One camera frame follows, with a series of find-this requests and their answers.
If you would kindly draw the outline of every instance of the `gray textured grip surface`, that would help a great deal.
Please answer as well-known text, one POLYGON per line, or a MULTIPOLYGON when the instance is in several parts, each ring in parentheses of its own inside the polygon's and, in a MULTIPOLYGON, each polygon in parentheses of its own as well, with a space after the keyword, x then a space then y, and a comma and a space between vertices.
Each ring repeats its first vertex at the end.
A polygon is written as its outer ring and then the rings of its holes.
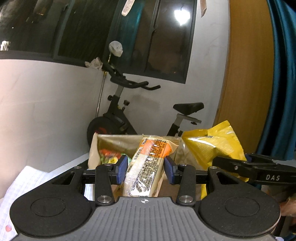
MULTIPOLYGON (((21 234, 13 240, 34 241, 42 239, 26 237, 21 234)), ((240 239, 215 233, 199 220, 192 208, 177 206, 169 197, 121 197, 114 205, 97 208, 89 221, 72 233, 44 240, 235 241, 240 239)), ((248 240, 274 241, 275 239, 271 235, 265 235, 248 240)))

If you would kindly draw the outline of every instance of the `plastic bag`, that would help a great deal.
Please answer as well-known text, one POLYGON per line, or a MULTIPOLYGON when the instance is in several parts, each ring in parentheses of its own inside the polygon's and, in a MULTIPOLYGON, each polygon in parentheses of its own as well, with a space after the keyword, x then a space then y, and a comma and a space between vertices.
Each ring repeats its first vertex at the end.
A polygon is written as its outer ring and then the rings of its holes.
POLYGON ((85 67, 91 68, 91 69, 98 69, 101 70, 103 66, 103 62, 100 60, 99 57, 96 57, 91 62, 85 61, 85 67))
POLYGON ((123 53, 122 45, 118 41, 112 41, 109 43, 109 51, 116 57, 120 57, 123 53))
MULTIPOLYGON (((212 165, 212 160, 216 156, 246 161, 244 150, 227 120, 210 129, 185 131, 182 139, 198 164, 205 170, 212 165)), ((240 179, 248 181, 245 177, 240 177, 240 179)), ((206 195, 205 185, 203 185, 201 199, 206 195)))

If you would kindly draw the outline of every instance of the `white sheet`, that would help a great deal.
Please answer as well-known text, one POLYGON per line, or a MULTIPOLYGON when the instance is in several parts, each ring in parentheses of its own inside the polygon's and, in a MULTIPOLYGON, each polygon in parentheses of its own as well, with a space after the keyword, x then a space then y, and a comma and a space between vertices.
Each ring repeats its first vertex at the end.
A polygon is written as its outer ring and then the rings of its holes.
MULTIPOLYGON (((67 164, 49 173, 34 169, 30 166, 26 166, 14 180, 12 185, 8 188, 5 196, 1 199, 2 203, 0 202, 0 240, 9 241, 17 235, 17 232, 14 229, 9 217, 9 210, 12 203, 18 197, 43 184, 44 182, 52 179, 53 177, 63 173, 64 171, 77 166, 81 162, 87 160, 88 156, 88 153, 82 155, 81 157, 78 157, 77 159, 68 162, 67 164)), ((88 199, 93 200, 91 184, 87 185, 85 196, 88 199)))

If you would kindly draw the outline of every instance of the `bike handlebar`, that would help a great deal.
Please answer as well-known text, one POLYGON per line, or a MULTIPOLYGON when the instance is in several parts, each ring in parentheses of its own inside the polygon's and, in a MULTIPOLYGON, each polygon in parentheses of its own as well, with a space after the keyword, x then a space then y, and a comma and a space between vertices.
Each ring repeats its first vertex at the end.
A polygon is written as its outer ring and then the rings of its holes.
POLYGON ((120 85, 122 87, 125 88, 129 88, 129 89, 136 89, 136 88, 143 88, 145 90, 157 90, 160 88, 160 85, 156 85, 153 87, 148 87, 147 85, 149 84, 148 81, 143 81, 140 83, 137 83, 135 81, 132 80, 127 80, 126 77, 120 73, 117 69, 113 69, 108 63, 103 62, 103 66, 102 69, 104 71, 109 72, 109 74, 111 75, 111 79, 110 81, 112 83, 115 83, 117 85, 120 85))

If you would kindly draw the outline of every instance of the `blue gripper pad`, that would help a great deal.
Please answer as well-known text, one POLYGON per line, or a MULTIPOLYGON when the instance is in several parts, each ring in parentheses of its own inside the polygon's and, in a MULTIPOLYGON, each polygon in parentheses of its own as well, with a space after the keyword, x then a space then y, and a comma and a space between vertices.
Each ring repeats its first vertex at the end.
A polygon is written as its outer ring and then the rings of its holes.
POLYGON ((128 169, 128 157, 126 155, 122 155, 117 163, 115 165, 115 175, 117 185, 120 185, 126 176, 126 170, 128 169))
POLYGON ((175 176, 173 172, 173 165, 175 165, 175 163, 172 160, 170 161, 169 158, 170 157, 165 157, 163 166, 164 166, 165 174, 168 178, 169 183, 174 184, 175 176))

